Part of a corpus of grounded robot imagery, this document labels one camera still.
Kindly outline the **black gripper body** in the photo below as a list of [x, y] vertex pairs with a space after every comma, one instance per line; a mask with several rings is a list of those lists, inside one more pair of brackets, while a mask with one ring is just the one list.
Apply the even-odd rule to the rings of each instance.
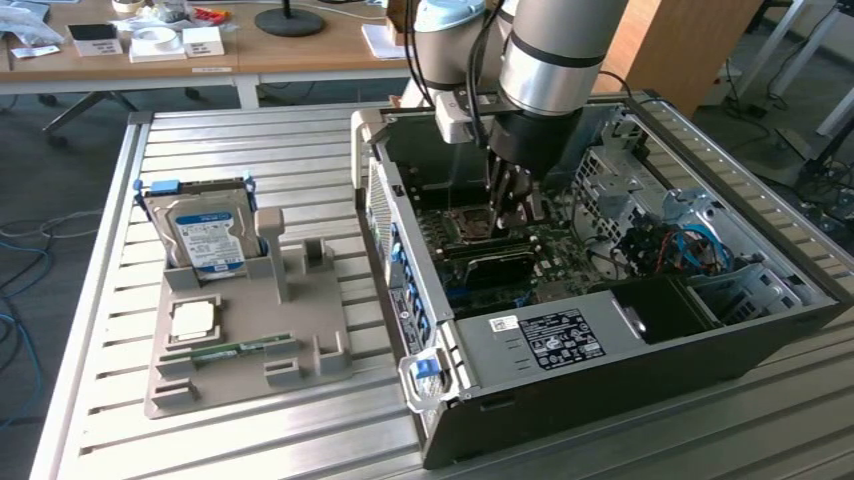
[[494, 119], [488, 146], [502, 160], [532, 176], [544, 176], [562, 159], [579, 120], [579, 110], [563, 116], [502, 113]]

